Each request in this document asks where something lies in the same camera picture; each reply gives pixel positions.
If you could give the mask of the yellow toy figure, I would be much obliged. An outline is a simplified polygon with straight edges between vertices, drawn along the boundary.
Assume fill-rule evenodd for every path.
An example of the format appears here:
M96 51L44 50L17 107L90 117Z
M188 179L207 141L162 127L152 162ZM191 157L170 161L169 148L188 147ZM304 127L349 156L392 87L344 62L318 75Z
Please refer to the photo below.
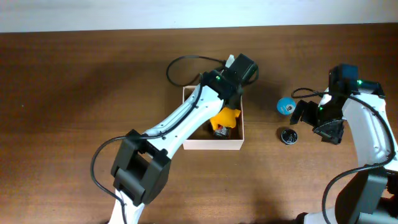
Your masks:
M225 107L216 116L210 118L211 127L214 131L217 130L219 126L235 128L237 123L236 119L240 114L241 110Z

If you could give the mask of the red toy monster truck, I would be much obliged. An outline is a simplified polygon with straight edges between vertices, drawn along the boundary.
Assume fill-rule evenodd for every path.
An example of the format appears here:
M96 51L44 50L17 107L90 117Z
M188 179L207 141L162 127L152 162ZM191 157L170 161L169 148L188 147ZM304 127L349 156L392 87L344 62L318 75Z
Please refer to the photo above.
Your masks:
M227 126L219 125L214 131L213 134L216 138L219 139L230 139L231 138L231 128Z

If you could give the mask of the white cardboard box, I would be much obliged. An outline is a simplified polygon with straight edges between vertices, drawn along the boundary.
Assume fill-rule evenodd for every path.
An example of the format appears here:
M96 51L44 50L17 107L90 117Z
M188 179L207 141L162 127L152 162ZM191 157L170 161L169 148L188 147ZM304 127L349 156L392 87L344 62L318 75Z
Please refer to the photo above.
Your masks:
M224 107L224 101L218 98L217 93L208 86L185 87L183 92L191 90L193 93L184 99L184 105L193 111L185 119L183 127L188 130L188 138L182 146L185 150L240 150L244 142L243 106L240 103L240 116L236 119L236 127L231 128L230 139L219 139L213 134L210 118L216 116Z

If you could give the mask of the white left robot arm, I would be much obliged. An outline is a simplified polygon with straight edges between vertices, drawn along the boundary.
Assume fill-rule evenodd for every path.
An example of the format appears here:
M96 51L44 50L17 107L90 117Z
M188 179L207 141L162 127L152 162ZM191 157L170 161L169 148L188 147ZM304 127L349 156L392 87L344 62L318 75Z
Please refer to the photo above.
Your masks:
M111 168L118 199L110 223L137 223L144 207L165 187L182 143L258 76L253 60L243 54L230 57L223 68L205 72L193 93L162 122L142 134L128 132Z

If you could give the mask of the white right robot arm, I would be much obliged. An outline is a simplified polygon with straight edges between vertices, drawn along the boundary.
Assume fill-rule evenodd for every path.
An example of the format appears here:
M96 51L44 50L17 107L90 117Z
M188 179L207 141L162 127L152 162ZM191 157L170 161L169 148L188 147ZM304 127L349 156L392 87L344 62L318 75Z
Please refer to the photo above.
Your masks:
M324 142L340 144L347 123L358 167L338 174L326 186L322 210L301 213L296 223L397 223L397 142L386 114L385 93L378 82L359 79L355 65L330 69L328 88L309 91L319 103L298 100L291 124L303 121Z

